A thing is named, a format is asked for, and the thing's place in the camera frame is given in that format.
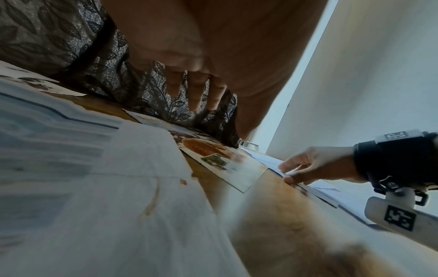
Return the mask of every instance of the hand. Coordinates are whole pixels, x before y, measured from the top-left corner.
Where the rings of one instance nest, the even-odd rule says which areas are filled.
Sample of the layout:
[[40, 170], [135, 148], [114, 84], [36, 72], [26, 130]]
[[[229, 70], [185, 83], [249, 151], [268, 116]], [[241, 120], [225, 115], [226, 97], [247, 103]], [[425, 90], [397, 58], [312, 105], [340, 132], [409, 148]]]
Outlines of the hand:
[[236, 130], [248, 139], [290, 78], [327, 0], [103, 0], [130, 48], [130, 63], [166, 65], [167, 92], [179, 95], [188, 71], [189, 108], [217, 108], [237, 95]]
[[309, 185], [320, 179], [365, 183], [353, 158], [353, 147], [309, 147], [278, 166], [282, 172], [296, 171], [284, 177], [289, 185]]

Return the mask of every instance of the patterned fabric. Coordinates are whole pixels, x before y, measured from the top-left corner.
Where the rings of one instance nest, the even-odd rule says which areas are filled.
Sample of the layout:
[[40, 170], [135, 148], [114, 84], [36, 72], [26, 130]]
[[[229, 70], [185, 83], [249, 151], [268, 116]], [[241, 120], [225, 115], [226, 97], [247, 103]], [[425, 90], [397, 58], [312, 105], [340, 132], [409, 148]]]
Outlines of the patterned fabric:
[[[166, 94], [164, 66], [133, 70], [128, 46], [94, 0], [0, 0], [0, 59], [51, 76], [68, 87], [116, 101], [134, 111], [199, 128], [229, 146], [236, 96], [227, 91], [216, 111], [188, 109], [187, 74], [181, 95]], [[206, 105], [208, 82], [200, 110]]]

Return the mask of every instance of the black wrist strap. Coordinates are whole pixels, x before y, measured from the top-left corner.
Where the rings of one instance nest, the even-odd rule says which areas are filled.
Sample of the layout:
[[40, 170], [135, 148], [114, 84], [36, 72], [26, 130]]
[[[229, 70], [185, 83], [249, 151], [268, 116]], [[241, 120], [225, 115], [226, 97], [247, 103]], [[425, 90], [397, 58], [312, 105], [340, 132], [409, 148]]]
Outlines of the black wrist strap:
[[438, 152], [433, 143], [436, 136], [407, 131], [356, 144], [356, 168], [375, 188], [389, 176], [401, 186], [438, 183]]

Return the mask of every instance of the wooden table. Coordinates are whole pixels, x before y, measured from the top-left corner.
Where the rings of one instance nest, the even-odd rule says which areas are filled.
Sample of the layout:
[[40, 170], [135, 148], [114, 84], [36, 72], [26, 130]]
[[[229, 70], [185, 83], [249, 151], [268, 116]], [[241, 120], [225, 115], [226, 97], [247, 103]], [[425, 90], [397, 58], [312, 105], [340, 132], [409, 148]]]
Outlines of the wooden table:
[[[57, 96], [88, 110], [135, 121], [120, 105], [103, 99]], [[189, 156], [185, 158], [251, 276], [387, 276], [387, 271], [395, 269], [379, 261], [375, 252], [387, 255], [392, 249], [392, 255], [397, 255], [406, 247], [425, 249], [408, 241], [398, 250], [401, 246], [392, 242], [395, 235], [376, 235], [341, 209], [287, 186], [271, 170], [241, 193]], [[404, 238], [395, 241], [406, 244]]]

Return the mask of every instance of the paper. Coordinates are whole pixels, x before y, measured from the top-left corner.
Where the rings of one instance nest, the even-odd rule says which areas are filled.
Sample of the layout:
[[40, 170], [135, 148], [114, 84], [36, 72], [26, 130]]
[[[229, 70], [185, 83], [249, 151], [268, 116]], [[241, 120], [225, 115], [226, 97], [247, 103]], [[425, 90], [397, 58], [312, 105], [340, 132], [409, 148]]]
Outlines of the paper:
[[19, 68], [15, 65], [0, 61], [0, 78], [30, 86], [41, 92], [64, 94], [70, 96], [84, 96], [85, 94], [66, 89], [55, 83], [53, 79]]
[[0, 276], [248, 276], [191, 175], [166, 130], [0, 80]]
[[[267, 167], [269, 167], [279, 175], [281, 176], [286, 175], [278, 169], [278, 165], [283, 161], [272, 158], [267, 155], [256, 153], [254, 151], [245, 148], [242, 148], [242, 150], [249, 153], [256, 160], [265, 164]], [[350, 213], [359, 221], [362, 221], [363, 223], [366, 223], [368, 225], [375, 224], [371, 220], [367, 219], [365, 216], [366, 201], [357, 199], [347, 193], [344, 193], [334, 185], [331, 185], [322, 180], [316, 181], [309, 186], [302, 184], [299, 186], [307, 190], [308, 192], [312, 193], [313, 195], [317, 196], [318, 198], [326, 201], [327, 203], [329, 203], [334, 207], [338, 207], [338, 205], [341, 206], [347, 213]]]
[[202, 131], [189, 130], [151, 116], [125, 111], [142, 124], [168, 130], [181, 151], [243, 193], [267, 169], [245, 152], [223, 146]]

